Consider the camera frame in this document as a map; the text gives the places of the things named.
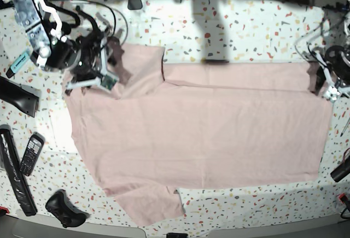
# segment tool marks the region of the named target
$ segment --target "black cable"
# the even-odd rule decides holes
[[[76,1],[84,1],[84,2],[88,2],[88,3],[92,3],[92,4],[97,4],[97,5],[101,5],[103,7],[106,7],[109,9],[109,11],[112,13],[113,15],[113,20],[114,20],[114,28],[113,28],[113,33],[111,36],[114,36],[115,34],[115,29],[116,29],[116,16],[115,16],[115,13],[113,12],[113,9],[111,7],[109,7],[108,5],[106,4],[103,4],[103,3],[100,3],[100,2],[96,2],[96,1],[92,1],[92,0],[76,0]]]
[[[71,16],[72,18],[74,18],[75,23],[74,24],[69,24],[72,28],[77,28],[78,26],[80,26],[80,17],[79,15],[77,15],[75,12],[73,11],[69,11],[63,7],[59,7],[58,5],[55,5],[51,2],[49,2],[48,0],[45,0],[47,5],[50,7],[55,8],[58,12],[64,13],[66,15]]]
[[[314,52],[311,51],[309,44],[307,45],[307,49],[314,59],[316,59],[322,66],[327,67],[327,65],[325,65],[323,62],[319,61],[318,58],[313,54]]]
[[[341,214],[340,214],[340,217],[341,217],[342,219],[344,219],[344,220],[349,220],[349,219],[350,219],[349,216],[344,216],[344,213],[345,213],[347,210],[348,210],[348,208],[345,208],[345,209],[341,212]]]
[[[125,16],[121,13],[121,11],[119,11],[118,9],[112,8],[112,10],[116,11],[117,13],[119,13],[121,15],[121,17],[124,19],[125,21],[125,25],[126,25],[126,33],[125,33],[125,38],[123,40],[123,42],[120,43],[120,45],[124,45],[127,39],[127,36],[129,34],[129,25],[127,24],[127,20],[125,18]]]
[[[331,30],[333,30],[333,29],[335,29],[335,28],[337,28],[337,27],[339,27],[339,26],[345,21],[345,19],[346,19],[346,16],[343,16],[343,17],[341,18],[341,20],[340,20],[338,23],[336,23],[335,25],[333,25],[332,27],[330,27],[327,31],[323,31],[323,23],[326,21],[325,18],[323,18],[321,24],[320,24],[318,27],[316,27],[315,29],[313,29],[312,31],[310,31],[309,33],[307,33],[306,35],[302,36],[302,38],[308,36],[309,34],[314,33],[314,32],[315,32],[317,29],[319,29],[319,28],[321,28],[321,34],[318,34],[317,36],[311,38],[311,39],[309,40],[309,42],[310,42],[311,40],[315,40],[315,39],[318,38],[318,37],[323,37],[324,34],[330,32]]]

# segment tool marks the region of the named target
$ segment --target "screw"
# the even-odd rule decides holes
[[[49,47],[42,47],[39,50],[39,55],[45,59],[48,58],[50,54],[51,54],[51,50]]]
[[[52,42],[51,42],[51,43],[52,43],[52,45],[57,44],[57,41],[58,41],[58,40],[57,40],[57,38],[53,38],[53,39],[52,39]]]

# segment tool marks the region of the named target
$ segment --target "game controller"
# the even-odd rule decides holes
[[[45,208],[62,223],[64,228],[81,226],[86,221],[86,215],[73,212],[67,206],[66,200],[65,192],[63,190],[58,190],[48,200]]]

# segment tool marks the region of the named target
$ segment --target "speckled white table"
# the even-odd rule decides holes
[[[165,63],[200,63],[205,59],[300,62],[302,53],[307,51],[307,41],[312,46],[324,47],[337,42],[341,32],[334,30],[320,36],[320,29],[329,29],[329,23],[334,25],[340,15],[328,15],[331,20],[322,23],[321,28],[324,13],[320,8],[269,0],[142,0],[144,7],[137,11],[127,9],[127,0],[98,1],[110,4],[126,16],[128,43],[165,46]],[[84,4],[83,10],[90,14],[99,11],[113,22],[105,8]],[[126,30],[124,20],[117,16],[117,30]],[[14,21],[13,10],[0,11],[0,27],[0,75],[4,76],[28,42]],[[70,139],[69,114],[61,97],[61,78],[61,73],[39,71],[31,62],[15,75],[15,82],[42,93],[35,118],[0,102],[0,123],[12,127],[19,157],[31,133],[38,131],[46,138],[36,168],[27,178],[38,213],[50,215],[44,205],[56,190],[63,188],[72,203],[91,214],[88,222],[136,227],[113,198],[107,198],[93,182],[77,153]],[[329,175],[349,145],[349,130],[340,137],[350,116],[348,104],[340,100],[334,107],[316,181],[221,190],[180,189],[186,214],[141,228],[149,236],[172,231],[201,236],[218,228],[259,227],[339,213],[334,205],[335,196],[349,192],[349,178],[335,184]],[[0,206],[9,208],[11,213],[19,208],[4,171],[0,171]]]

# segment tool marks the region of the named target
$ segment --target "pink towel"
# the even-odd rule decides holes
[[[111,95],[66,101],[93,178],[139,226],[181,216],[178,187],[317,178],[332,107],[308,91],[308,63],[162,69],[163,48],[123,49]]]

